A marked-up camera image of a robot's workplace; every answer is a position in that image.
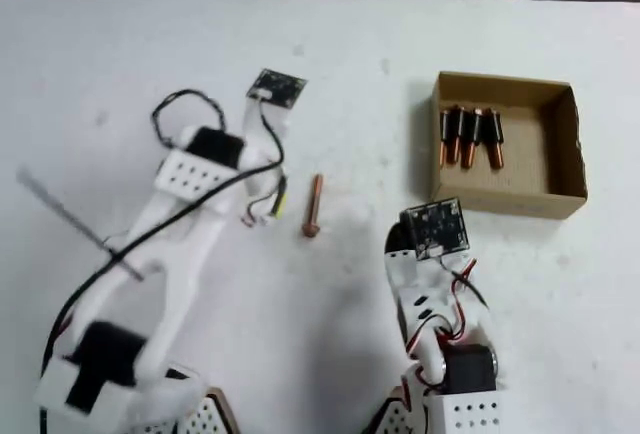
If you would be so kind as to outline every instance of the perforated plate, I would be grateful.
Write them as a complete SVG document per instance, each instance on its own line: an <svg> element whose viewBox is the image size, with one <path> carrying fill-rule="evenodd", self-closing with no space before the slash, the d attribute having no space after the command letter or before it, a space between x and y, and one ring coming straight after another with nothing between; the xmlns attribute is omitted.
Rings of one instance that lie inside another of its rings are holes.
<svg viewBox="0 0 640 434"><path fill-rule="evenodd" d="M413 431L409 424L409 413L402 402L389 404L376 434L410 434Z"/></svg>
<svg viewBox="0 0 640 434"><path fill-rule="evenodd" d="M185 201L193 202L237 174L238 172L234 169L194 156L180 149L173 149L156 176L155 186L156 189L173 194ZM209 199L204 205L220 214L224 214L231 207L233 199L239 196L239 189L242 189L241 183L231 185Z"/></svg>
<svg viewBox="0 0 640 434"><path fill-rule="evenodd" d="M501 391L428 396L432 432L499 434L502 401Z"/></svg>
<svg viewBox="0 0 640 434"><path fill-rule="evenodd" d="M212 389L198 409L180 421L140 426L128 434L237 434L235 420L221 391Z"/></svg>

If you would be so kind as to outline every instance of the circuit board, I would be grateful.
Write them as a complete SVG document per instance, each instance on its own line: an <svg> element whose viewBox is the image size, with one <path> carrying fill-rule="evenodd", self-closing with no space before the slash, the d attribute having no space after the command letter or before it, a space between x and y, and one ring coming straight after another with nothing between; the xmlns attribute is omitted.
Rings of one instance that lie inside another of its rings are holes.
<svg viewBox="0 0 640 434"><path fill-rule="evenodd" d="M307 81L297 77L281 74L270 69L263 69L247 92L247 97L255 99L259 89L265 89L271 93L271 98L266 100L285 109L291 109L300 96Z"/></svg>
<svg viewBox="0 0 640 434"><path fill-rule="evenodd" d="M412 207L400 214L400 222L411 237L418 261L469 249L458 199Z"/></svg>

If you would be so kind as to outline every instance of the black wire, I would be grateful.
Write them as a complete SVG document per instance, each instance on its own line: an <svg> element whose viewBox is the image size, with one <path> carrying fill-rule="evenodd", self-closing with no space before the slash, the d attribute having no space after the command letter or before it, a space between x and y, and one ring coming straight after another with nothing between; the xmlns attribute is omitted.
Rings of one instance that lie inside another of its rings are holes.
<svg viewBox="0 0 640 434"><path fill-rule="evenodd" d="M224 111L222 110L222 107L220 107L220 104L218 104L215 101L215 99L210 98L204 92L198 91L196 89L182 89L180 91L173 92L169 94L167 97L165 97L164 100L160 104L158 104L158 107L156 107L151 113L151 124L153 125L153 130L156 132L156 136L158 137L158 140L160 141L160 143L169 149L173 149L174 147L173 141L171 140L170 137L165 137L162 135L162 131L160 129L160 121L159 121L160 113L165 107L167 107L173 101L187 94L191 94L196 97L199 97L204 102L209 104L209 106L218 114L218 119L220 121L220 130L221 131L227 130L227 123L224 118Z"/></svg>
<svg viewBox="0 0 640 434"><path fill-rule="evenodd" d="M89 289L98 279L100 279L103 275L105 275L107 272L109 272L122 259L124 259L124 257L127 254L129 254L131 251L133 251L140 244L142 244L143 242L147 241L148 239L150 239L151 237L153 237L154 235L156 235L158 232L162 231L163 229L169 227L171 224L179 221L180 219L182 219L186 215L188 215L191 212L195 211L197 208L202 206L202 204L207 202L211 197L215 196L219 192L221 192L221 191L225 190L226 188L228 188L228 187L230 187L230 186L232 186L232 185L234 185L234 184L236 184L236 183L238 183L240 181L243 181L243 180L245 180L245 179L247 179L247 178L249 178L251 176L254 176L256 174L260 174L260 173L263 173L263 172L266 172L266 171L270 171L271 169L276 169L277 167L282 165L282 163L284 162L284 149L282 147L282 143L280 142L280 139L278 138L278 135L275 133L273 128L267 122L267 119L266 119L266 117L264 115L264 112L262 112L262 103L261 102L258 103L258 107L260 109L260 117L262 119L262 124L267 129L267 131L269 132L269 134L273 138L273 141L275 142L276 147L278 148L279 159L277 161L274 161L274 162L272 162L270 164L267 164L265 166L257 167L255 169L250 169L248 171L241 172L237 176L232 177L231 179L227 179L226 181L222 182L221 184L219 184L215 188L211 189L210 191L208 191L207 193L202 195L200 198L198 198L197 200L195 200L194 202L192 202L191 204L189 204L185 208L183 208L180 211L178 211L176 214L174 214L173 216L168 218L166 221L158 224L157 226L155 226L152 229L149 229L147 232L145 232L144 234L140 235L135 240L133 240L132 242L127 244L120 251L116 252L111 257L111 259L102 268L100 268L98 271L94 272L91 275L91 277L89 277L86 281L84 281L80 285L80 287L78 287L73 292L73 294L71 294L69 299L67 299L67 301L62 306L62 309L60 310L60 312L56 316L55 321L53 322L53 326L51 327L51 331L49 332L49 337L47 339L47 344L46 344L45 349L44 349L44 355L42 357L42 370L41 370L41 374L40 374L41 376L44 374L44 371L45 371L45 369L47 367L47 364L49 363L49 360L53 356L53 346L54 346L55 340L56 340L56 338L57 338L57 336L59 334L60 327L62 326L62 323L64 322L64 319L67 317L67 313L69 312L71 307L73 307L73 305L77 302L77 300L80 298L80 296L82 296L87 291L87 289ZM40 408L40 433L41 434L46 434L47 433L47 410L43 409L43 408Z"/></svg>
<svg viewBox="0 0 640 434"><path fill-rule="evenodd" d="M438 260L440 261L440 265L444 268L445 271L448 271L451 273L451 275L453 277L456 278L456 280L458 282L461 282L462 284L464 284L465 286L467 286L469 289L471 289L471 292L473 292L476 297L478 298L478 300L482 303L482 305L484 307L486 307L487 309L489 309L489 306L487 305L487 301L484 300L484 297L482 296L482 294L480 294L480 291L476 288L476 286L474 286L473 284L471 284L471 281L469 281L467 278L465 278L462 274L460 274L459 272L454 271L453 269L449 269L447 266L445 266L444 262L442 261L442 258L439 257Z"/></svg>

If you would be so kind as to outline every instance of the cardboard box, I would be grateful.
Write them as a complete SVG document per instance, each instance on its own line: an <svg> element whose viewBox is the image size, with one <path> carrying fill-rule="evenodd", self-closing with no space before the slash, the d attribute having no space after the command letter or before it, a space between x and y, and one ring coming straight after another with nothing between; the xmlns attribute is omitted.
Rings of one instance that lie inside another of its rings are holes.
<svg viewBox="0 0 640 434"><path fill-rule="evenodd" d="M478 146L474 165L441 169L440 111L455 104L501 114L504 168L493 171ZM480 74L441 72L432 96L433 200L458 197L465 209L565 219L587 201L571 86Z"/></svg>

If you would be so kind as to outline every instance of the brass screw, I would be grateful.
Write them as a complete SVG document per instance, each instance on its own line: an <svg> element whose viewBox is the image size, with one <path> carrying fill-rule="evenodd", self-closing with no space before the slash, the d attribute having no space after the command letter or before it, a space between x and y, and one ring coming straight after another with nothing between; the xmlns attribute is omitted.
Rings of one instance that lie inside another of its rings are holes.
<svg viewBox="0 0 640 434"><path fill-rule="evenodd" d="M322 193L322 174L316 174L311 184L311 197L307 207L306 222L302 224L302 233L309 238L316 237L320 232L318 226L318 209L320 207L320 194Z"/></svg>

